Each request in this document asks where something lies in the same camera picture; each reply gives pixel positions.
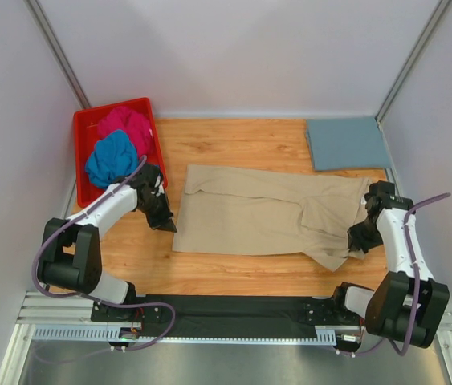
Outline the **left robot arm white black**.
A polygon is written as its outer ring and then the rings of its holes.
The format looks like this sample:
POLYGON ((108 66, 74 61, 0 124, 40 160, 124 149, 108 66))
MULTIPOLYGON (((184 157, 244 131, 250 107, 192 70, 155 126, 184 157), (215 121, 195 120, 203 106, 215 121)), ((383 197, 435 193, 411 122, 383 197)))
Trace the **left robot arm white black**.
POLYGON ((67 219, 49 220, 32 265, 38 291, 52 298, 83 295, 107 306, 128 308, 134 285, 103 270, 100 241, 125 214, 139 211, 150 229, 176 233, 162 171, 144 163, 120 176, 89 206, 67 219))

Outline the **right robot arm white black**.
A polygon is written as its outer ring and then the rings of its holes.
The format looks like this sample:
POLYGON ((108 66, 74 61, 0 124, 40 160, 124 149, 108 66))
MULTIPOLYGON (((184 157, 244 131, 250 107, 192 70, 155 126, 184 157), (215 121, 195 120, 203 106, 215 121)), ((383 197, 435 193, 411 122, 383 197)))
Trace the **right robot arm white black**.
POLYGON ((393 192, 366 193, 367 217, 348 231, 350 249, 384 247, 388 272, 376 290, 342 283, 335 304, 359 316, 368 334, 388 340, 400 356, 411 346, 431 345, 450 299, 447 285, 427 268, 415 229, 419 209, 448 197, 444 192, 413 203, 393 192))

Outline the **beige t shirt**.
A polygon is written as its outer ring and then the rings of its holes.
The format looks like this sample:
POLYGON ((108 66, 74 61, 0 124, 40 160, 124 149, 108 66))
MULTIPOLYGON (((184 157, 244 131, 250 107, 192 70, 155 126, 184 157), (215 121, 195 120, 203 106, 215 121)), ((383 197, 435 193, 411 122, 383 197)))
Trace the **beige t shirt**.
POLYGON ((348 229, 362 218, 368 178, 301 175, 191 164, 173 250, 274 256, 303 253, 325 269, 348 257, 348 229))

